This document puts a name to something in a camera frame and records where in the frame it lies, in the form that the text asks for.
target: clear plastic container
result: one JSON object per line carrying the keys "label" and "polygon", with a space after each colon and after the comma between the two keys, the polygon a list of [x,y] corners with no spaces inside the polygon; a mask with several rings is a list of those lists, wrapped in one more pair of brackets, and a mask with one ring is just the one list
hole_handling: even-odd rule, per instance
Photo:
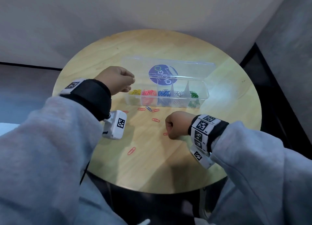
{"label": "clear plastic container", "polygon": [[[125,93],[126,103],[138,106],[199,108],[209,97],[204,79],[216,69],[208,62],[143,57],[124,57],[121,64],[135,75],[130,92],[141,90],[140,94]],[[144,95],[147,91],[155,95]],[[160,96],[164,91],[168,96]]]}

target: hand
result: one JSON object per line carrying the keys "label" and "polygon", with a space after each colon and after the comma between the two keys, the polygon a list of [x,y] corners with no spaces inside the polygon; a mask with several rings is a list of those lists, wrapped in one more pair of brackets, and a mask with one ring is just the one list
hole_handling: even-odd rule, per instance
{"label": "hand", "polygon": [[192,120],[196,115],[177,111],[171,113],[166,118],[166,129],[170,139],[175,139],[178,136],[187,136],[188,128],[190,127]]}
{"label": "hand", "polygon": [[110,66],[95,79],[104,83],[110,90],[111,95],[115,95],[119,92],[129,92],[131,90],[131,84],[135,82],[135,76],[127,69],[122,67]]}

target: wooden tabletop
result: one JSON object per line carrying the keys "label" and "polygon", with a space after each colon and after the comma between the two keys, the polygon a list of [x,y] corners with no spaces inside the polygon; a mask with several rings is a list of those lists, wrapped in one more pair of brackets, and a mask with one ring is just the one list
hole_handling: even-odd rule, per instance
{"label": "wooden tabletop", "polygon": [[[230,123],[242,121],[259,130],[261,105],[245,71],[223,51],[198,38],[168,30],[133,30],[105,37],[77,53],[61,71],[53,95],[74,79],[94,78],[108,66],[120,66],[124,56],[215,63],[216,70],[206,78],[210,97],[200,109],[159,107],[160,111],[151,113],[126,105],[123,93],[113,96],[111,110],[129,111],[123,138],[102,138],[88,170],[117,186],[158,194],[192,191],[224,178],[219,165],[205,170],[191,155],[189,136],[180,140],[164,136],[165,119],[183,110]],[[161,122],[151,121],[153,117]],[[132,147],[136,150],[128,155]]]}

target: purple sticker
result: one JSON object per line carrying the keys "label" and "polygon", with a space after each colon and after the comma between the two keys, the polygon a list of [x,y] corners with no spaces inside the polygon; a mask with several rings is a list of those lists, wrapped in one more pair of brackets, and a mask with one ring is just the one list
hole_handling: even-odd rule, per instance
{"label": "purple sticker", "polygon": [[[172,66],[167,66],[164,64],[159,64],[156,66],[153,66],[150,70],[149,70],[149,75],[153,76],[153,77],[162,77],[162,76],[176,76],[178,75],[177,71],[172,67]],[[177,81],[177,79],[173,78],[173,79],[163,79],[163,78],[151,78],[151,81],[154,82],[155,84],[158,85],[162,85],[162,86],[168,86],[171,85],[173,83],[175,83]]]}

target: container lid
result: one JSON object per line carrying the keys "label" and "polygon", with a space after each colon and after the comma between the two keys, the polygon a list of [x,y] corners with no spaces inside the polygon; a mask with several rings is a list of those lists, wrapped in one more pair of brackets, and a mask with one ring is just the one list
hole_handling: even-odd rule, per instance
{"label": "container lid", "polygon": [[210,62],[188,62],[144,57],[124,57],[121,64],[136,77],[158,77],[160,79],[198,79],[203,80],[216,66]]}

